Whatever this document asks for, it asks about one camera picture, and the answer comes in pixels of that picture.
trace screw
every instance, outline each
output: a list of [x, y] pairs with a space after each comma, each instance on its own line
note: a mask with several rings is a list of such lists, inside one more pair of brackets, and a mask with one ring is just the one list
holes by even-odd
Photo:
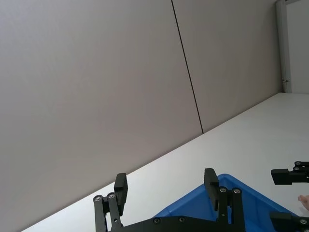
[[160, 223], [160, 219], [156, 217], [156, 218], [154, 219], [154, 224], [159, 224], [159, 223]]
[[304, 225], [307, 224], [307, 220], [305, 220], [305, 219], [300, 219], [299, 222], [300, 222], [301, 224], [304, 224]]
[[234, 191], [234, 193], [240, 193], [240, 189], [238, 189], [238, 188], [234, 189], [233, 191]]

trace white table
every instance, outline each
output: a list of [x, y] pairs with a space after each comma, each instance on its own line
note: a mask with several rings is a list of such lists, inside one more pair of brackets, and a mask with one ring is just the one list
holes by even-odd
[[[309, 95], [277, 94], [127, 175], [122, 223], [153, 217], [201, 185], [207, 167], [217, 175], [231, 174], [299, 216], [309, 217], [297, 201], [299, 194], [309, 194], [309, 184], [275, 186], [270, 175], [271, 169], [291, 170], [296, 160], [309, 161], [308, 153]], [[113, 183], [24, 232], [95, 232], [92, 199], [112, 191]]]

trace blue plastic bin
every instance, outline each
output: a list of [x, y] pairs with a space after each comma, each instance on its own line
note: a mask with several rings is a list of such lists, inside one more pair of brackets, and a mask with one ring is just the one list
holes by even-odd
[[[221, 174], [218, 176], [218, 179], [220, 186], [225, 186], [228, 189], [237, 187], [242, 190], [242, 203], [247, 232], [275, 232], [269, 218], [269, 212], [280, 211], [290, 213], [289, 210], [263, 196], [231, 175]], [[217, 219], [217, 212], [213, 210], [204, 185], [201, 185], [166, 207], [155, 217], [167, 216], [187, 216], [215, 221]]]

